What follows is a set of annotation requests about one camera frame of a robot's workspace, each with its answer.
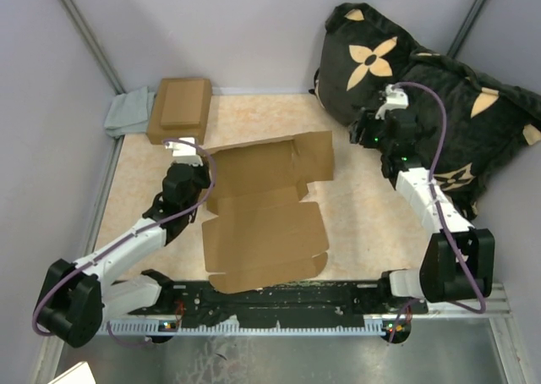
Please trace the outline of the white paper sheet corner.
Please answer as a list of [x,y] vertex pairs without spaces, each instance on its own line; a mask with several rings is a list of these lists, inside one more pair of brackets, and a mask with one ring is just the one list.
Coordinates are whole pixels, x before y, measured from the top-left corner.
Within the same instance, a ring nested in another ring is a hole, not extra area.
[[86,361],[81,361],[64,371],[49,384],[96,384],[96,379]]

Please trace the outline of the right aluminium corner post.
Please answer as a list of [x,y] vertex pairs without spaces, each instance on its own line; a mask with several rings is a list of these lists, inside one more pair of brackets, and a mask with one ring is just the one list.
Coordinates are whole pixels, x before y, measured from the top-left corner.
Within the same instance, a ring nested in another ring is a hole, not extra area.
[[465,18],[446,53],[449,58],[457,57],[487,1],[488,0],[473,0],[471,7],[467,11]]

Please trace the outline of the large folded cardboard box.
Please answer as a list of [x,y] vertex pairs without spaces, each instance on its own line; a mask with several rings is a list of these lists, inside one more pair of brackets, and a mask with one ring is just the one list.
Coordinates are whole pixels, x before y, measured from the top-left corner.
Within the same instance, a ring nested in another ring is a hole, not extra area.
[[152,145],[168,138],[205,140],[212,98],[205,78],[165,78],[161,81],[150,115],[146,136]]

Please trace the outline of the aluminium corner post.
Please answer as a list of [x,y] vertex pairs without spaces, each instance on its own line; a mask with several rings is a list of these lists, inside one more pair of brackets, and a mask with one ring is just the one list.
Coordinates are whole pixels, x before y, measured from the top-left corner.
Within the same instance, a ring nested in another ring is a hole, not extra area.
[[449,58],[457,57],[487,1],[488,0],[473,0],[471,7],[467,11],[465,18],[446,53]]
[[82,42],[85,44],[90,55],[95,60],[99,70],[104,75],[107,83],[112,87],[114,92],[119,95],[125,92],[125,88],[108,58],[105,49],[98,41],[96,34],[91,29],[87,19],[80,11],[77,3],[74,0],[58,0],[61,7],[64,9],[72,25],[76,29]]

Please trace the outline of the small folded cardboard box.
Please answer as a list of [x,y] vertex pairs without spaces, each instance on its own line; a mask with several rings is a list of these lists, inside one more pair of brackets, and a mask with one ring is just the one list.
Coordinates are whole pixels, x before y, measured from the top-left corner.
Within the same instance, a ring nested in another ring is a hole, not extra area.
[[204,84],[199,80],[172,82],[167,86],[161,113],[165,129],[195,127],[200,120]]

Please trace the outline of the brown cardboard box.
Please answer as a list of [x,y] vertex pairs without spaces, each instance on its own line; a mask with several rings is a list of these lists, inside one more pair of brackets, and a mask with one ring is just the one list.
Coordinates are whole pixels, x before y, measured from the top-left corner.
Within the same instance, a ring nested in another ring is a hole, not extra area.
[[334,178],[329,131],[307,132],[211,152],[217,180],[203,222],[211,286],[233,294],[319,276],[329,240],[309,184]]

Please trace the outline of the grey folded cloth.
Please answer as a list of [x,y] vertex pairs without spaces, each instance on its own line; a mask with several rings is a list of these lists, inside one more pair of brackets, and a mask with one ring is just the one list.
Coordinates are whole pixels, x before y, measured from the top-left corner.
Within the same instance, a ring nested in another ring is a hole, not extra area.
[[155,98],[156,93],[147,86],[116,96],[105,119],[105,133],[112,138],[126,134],[144,134]]

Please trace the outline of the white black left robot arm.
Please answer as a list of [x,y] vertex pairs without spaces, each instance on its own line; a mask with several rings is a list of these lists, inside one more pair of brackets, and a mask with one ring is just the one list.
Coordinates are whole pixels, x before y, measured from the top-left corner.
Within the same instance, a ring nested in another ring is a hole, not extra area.
[[208,164],[173,163],[161,192],[128,231],[77,261],[60,259],[49,266],[32,315],[34,332],[80,348],[131,312],[170,311],[176,301],[172,279],[154,270],[123,282],[119,277],[194,222],[212,186]]

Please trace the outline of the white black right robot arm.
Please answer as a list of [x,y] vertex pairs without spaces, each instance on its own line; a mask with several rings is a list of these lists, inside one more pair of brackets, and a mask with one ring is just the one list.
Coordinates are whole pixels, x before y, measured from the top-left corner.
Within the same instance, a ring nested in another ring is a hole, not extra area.
[[415,152],[417,136],[416,118],[406,109],[385,118],[362,110],[350,127],[351,143],[380,152],[383,177],[411,206],[429,237],[419,267],[385,274],[389,284],[378,290],[378,306],[395,313],[407,298],[460,306],[476,299],[480,313],[492,291],[495,238],[475,228],[441,191]]

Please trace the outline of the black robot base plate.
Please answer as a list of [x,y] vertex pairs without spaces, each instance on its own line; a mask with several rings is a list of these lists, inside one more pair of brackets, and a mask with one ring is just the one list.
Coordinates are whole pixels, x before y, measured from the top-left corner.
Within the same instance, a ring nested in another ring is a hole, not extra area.
[[241,327],[354,327],[366,315],[396,315],[406,298],[391,295],[388,278],[378,280],[307,280],[220,293],[207,281],[166,281],[154,305],[130,315],[178,316],[185,327],[215,326],[236,316]]

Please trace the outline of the black floral plush pillow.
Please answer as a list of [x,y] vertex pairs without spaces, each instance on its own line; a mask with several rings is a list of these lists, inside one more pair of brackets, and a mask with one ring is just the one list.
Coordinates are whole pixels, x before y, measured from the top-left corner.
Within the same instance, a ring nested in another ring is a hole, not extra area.
[[436,159],[434,177],[464,217],[473,220],[489,179],[520,150],[540,141],[540,97],[504,85],[464,63],[421,46],[406,30],[367,3],[343,3],[325,22],[314,94],[338,123],[351,126],[363,111],[377,109],[387,85],[407,86],[418,115],[416,151],[425,167]]

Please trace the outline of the left aluminium corner post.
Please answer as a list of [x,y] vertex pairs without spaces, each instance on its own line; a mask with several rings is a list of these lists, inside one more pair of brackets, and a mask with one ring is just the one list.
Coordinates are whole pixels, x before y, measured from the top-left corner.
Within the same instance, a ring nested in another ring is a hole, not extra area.
[[91,29],[87,19],[80,11],[77,3],[74,0],[58,0],[61,7],[64,9],[72,25],[76,29],[82,42],[85,44],[90,55],[95,60],[99,70],[104,75],[107,83],[112,87],[114,92],[119,95],[125,92],[125,88],[108,58],[105,49],[98,41],[96,34]]

